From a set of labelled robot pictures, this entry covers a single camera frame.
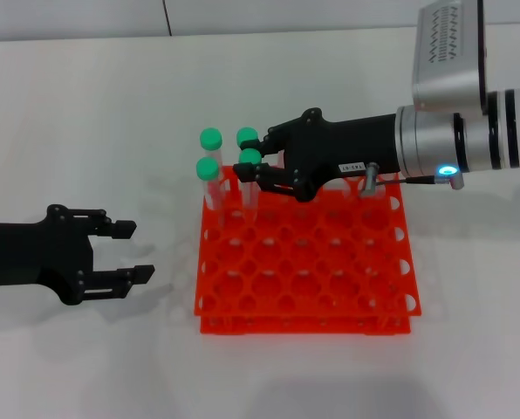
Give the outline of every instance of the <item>test tube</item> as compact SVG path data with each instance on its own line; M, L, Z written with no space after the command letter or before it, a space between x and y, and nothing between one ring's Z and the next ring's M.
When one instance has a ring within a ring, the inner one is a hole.
M239 155L239 163L260 164L262 155L254 148L246 148ZM249 210L258 207L258 184L256 182L241 183L241 195L243 197L243 207Z
M277 152L277 166L279 168L284 168L285 167L285 162L284 162L284 151L283 150L279 150Z
M220 173L223 167L222 144L222 133L217 128L206 128L200 134L200 145L206 152L206 157L212 157L217 161Z
M222 184L219 182L219 164L213 157L202 157L196 163L196 173L204 185L208 209L218 211L223 206Z

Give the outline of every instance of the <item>orange plastic rack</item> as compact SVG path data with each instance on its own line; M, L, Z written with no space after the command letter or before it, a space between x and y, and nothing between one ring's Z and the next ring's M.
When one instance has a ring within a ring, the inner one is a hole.
M322 189L312 203L261 192L249 211L223 173L221 216L202 210L202 333L410 332L421 307L399 185L359 199L347 180L348 197Z

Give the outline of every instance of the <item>green cap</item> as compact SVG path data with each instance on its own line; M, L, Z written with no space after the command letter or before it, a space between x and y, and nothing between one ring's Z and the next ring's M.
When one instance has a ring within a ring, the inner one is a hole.
M239 163L260 164L262 162L262 155L254 148L247 148L239 155Z
M219 177L219 164L213 157L202 157L196 163L196 173L203 181L214 181Z
M256 129L251 127L244 127L236 132L236 145L241 147L243 141L258 140L258 133Z
M217 128L206 128L200 134L200 145L204 150L216 151L222 147L222 133Z

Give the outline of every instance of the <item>blue indicator light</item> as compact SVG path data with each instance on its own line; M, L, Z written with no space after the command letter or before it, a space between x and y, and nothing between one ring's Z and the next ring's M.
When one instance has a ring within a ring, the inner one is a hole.
M458 173L458 169L454 166L442 166L438 169L438 174L443 176L451 176Z

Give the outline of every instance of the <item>white table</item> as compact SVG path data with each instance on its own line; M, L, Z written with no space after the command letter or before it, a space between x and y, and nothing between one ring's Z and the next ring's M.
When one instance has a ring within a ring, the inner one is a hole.
M489 87L520 87L520 25L488 28ZM408 336L198 333L206 126L408 104L413 29L0 44L0 221L51 203L134 219L98 269L154 263L125 300L0 288L0 417L520 417L520 170L404 189L423 317ZM174 291L169 293L169 284Z

